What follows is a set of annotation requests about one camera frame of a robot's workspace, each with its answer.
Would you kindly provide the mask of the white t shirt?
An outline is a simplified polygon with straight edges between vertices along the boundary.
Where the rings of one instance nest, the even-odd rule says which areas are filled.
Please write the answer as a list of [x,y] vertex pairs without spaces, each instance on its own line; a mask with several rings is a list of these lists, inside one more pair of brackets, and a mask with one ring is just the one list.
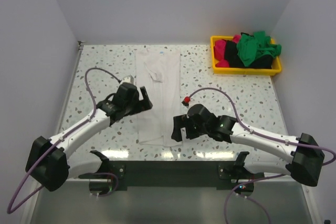
[[135,54],[136,83],[145,87],[152,109],[138,114],[138,140],[141,144],[172,147],[173,118],[181,114],[180,51],[145,49]]

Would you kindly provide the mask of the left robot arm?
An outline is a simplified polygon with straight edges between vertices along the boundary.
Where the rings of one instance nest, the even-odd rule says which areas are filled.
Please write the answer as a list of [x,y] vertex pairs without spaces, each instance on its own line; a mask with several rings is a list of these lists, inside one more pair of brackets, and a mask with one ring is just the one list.
[[108,176],[112,171],[110,160],[98,151],[92,154],[97,161],[70,167],[69,157],[87,140],[112,126],[126,116],[152,109],[145,87],[124,82],[116,93],[94,106],[91,114],[69,129],[50,138],[42,136],[34,140],[26,164],[26,172],[48,191],[60,188],[68,178],[84,174]]

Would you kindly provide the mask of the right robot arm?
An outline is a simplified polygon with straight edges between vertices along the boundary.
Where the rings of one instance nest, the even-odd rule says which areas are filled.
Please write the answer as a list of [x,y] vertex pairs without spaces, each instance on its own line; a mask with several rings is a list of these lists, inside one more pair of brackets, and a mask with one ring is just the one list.
[[243,124],[237,118],[216,116],[201,104],[173,118],[171,138],[182,141],[182,129],[189,140],[207,135],[217,142],[246,145],[266,152],[264,161],[251,154],[237,159],[239,166],[251,174],[282,174],[306,186],[316,187],[318,184],[325,155],[309,134],[295,137],[265,130],[258,132],[257,128]]

